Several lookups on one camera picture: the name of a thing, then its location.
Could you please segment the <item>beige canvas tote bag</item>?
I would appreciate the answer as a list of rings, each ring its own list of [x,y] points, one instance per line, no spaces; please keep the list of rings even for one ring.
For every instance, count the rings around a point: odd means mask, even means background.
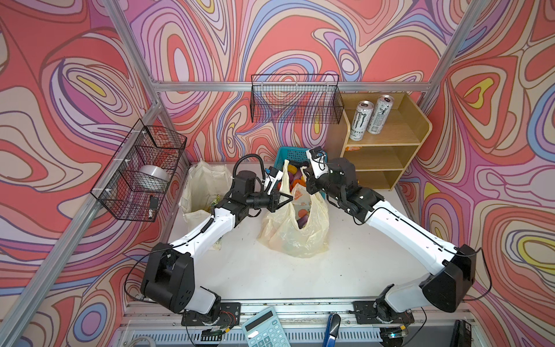
[[[216,218],[204,235],[194,239],[189,234],[192,231],[200,231],[210,220],[212,209],[225,197],[231,183],[232,176],[227,166],[210,165],[201,160],[189,169],[179,203],[188,232],[184,238],[189,242],[178,240],[178,252],[189,252],[195,257],[200,257],[209,247],[217,244],[224,235],[233,230],[233,221]]]

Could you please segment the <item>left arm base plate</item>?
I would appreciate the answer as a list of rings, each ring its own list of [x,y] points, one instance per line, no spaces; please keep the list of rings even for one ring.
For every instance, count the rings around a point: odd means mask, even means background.
[[[186,311],[182,316],[182,326],[232,328],[239,324],[240,314],[240,302],[218,302],[206,314]]]

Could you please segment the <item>teal plastic basket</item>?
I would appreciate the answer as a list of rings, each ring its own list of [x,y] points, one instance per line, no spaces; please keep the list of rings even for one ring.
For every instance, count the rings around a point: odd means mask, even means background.
[[[281,147],[277,152],[273,167],[283,171],[285,160],[287,160],[290,165],[301,169],[306,176],[311,176],[313,172],[309,159],[306,156],[307,150],[309,149],[302,147]]]

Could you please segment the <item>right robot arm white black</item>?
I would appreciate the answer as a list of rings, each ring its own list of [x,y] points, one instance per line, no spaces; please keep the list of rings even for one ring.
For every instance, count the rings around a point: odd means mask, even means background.
[[[417,307],[455,312],[475,283],[477,251],[467,244],[456,246],[433,235],[375,190],[361,186],[355,166],[346,158],[325,160],[318,148],[308,150],[307,155],[309,165],[304,173],[310,194],[324,193],[356,224],[382,232],[429,272],[402,285],[387,286],[373,303],[376,320],[389,323]]]

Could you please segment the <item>dark purple toy eggplant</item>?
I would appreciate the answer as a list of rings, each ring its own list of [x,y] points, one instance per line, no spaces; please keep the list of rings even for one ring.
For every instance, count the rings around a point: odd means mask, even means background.
[[[310,216],[310,212],[306,209],[301,209],[298,212],[298,218],[297,218],[297,225],[300,229],[304,228],[305,225],[308,223],[309,220],[309,216]]]

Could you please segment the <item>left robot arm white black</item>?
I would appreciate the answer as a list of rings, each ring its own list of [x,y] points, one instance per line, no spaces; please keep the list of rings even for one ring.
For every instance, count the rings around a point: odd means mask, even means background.
[[[195,263],[216,241],[251,217],[250,211],[266,209],[274,213],[292,202],[293,197],[277,187],[287,176],[273,166],[266,169],[259,155],[240,158],[228,192],[210,216],[177,241],[153,247],[140,286],[141,295],[173,313],[219,315],[221,297],[196,285]]]

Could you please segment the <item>yellowish plastic grocery bag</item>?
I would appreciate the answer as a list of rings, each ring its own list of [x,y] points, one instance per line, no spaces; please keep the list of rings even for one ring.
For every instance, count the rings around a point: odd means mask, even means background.
[[[328,251],[328,203],[319,193],[310,195],[306,191],[306,182],[293,183],[288,173],[288,165],[289,162],[285,160],[279,192],[292,195],[293,202],[274,213],[267,213],[262,220],[262,230],[257,241],[271,250],[292,257],[310,258]],[[296,221],[301,209],[310,212],[308,223],[302,229]]]

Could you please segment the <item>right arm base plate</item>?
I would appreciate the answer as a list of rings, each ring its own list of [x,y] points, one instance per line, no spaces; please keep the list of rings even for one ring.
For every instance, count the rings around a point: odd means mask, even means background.
[[[410,310],[396,312],[386,302],[380,300],[355,301],[351,312],[358,324],[367,325],[411,325],[415,322]]]

